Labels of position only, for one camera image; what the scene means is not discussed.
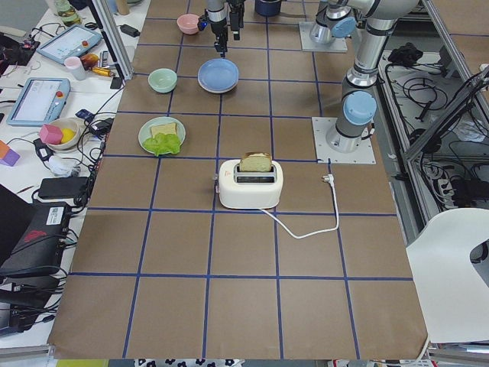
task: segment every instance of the bread slice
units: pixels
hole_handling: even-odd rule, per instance
[[[270,172],[272,157],[267,153],[247,153],[239,162],[239,170],[240,172]]]
[[[150,127],[151,136],[154,138],[156,134],[175,134],[176,135],[176,123],[171,122],[165,125],[155,125]]]

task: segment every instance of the pink bowl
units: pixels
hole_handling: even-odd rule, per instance
[[[199,23],[199,16],[195,14],[184,14],[178,17],[176,20],[178,28],[184,34],[195,34],[199,31],[197,24]]]

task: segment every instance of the white toaster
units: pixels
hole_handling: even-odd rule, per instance
[[[282,167],[272,161],[270,172],[240,172],[239,160],[226,161],[219,168],[221,204],[229,209],[270,209],[280,200]]]

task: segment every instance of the pink cube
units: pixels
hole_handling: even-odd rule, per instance
[[[44,144],[57,145],[61,142],[63,133],[57,126],[44,124],[43,127],[40,128],[39,136]]]

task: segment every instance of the bowl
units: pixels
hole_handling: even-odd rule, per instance
[[[83,130],[83,120],[76,117],[57,119],[50,123],[50,125],[57,126],[58,128],[69,128],[75,132],[75,135],[66,143],[63,144],[46,144],[49,148],[54,151],[69,151],[76,147]]]
[[[168,93],[175,89],[176,73],[171,69],[156,69],[147,78],[151,88],[159,93]]]
[[[178,136],[178,139],[180,140],[180,146],[182,146],[183,141],[185,140],[185,126],[178,121],[177,119],[174,119],[173,117],[155,117],[154,119],[151,119],[150,121],[146,122],[141,128],[139,129],[139,134],[138,134],[138,140],[139,140],[139,145],[141,148],[143,148],[145,151],[148,153],[154,154],[152,151],[147,150],[145,147],[143,147],[143,142],[146,139],[151,138],[151,126],[158,126],[158,125],[166,125],[166,124],[171,124],[172,122],[176,123],[176,136]]]
[[[195,14],[184,14],[178,17],[176,24],[184,34],[195,34],[199,32],[197,24],[199,16]]]

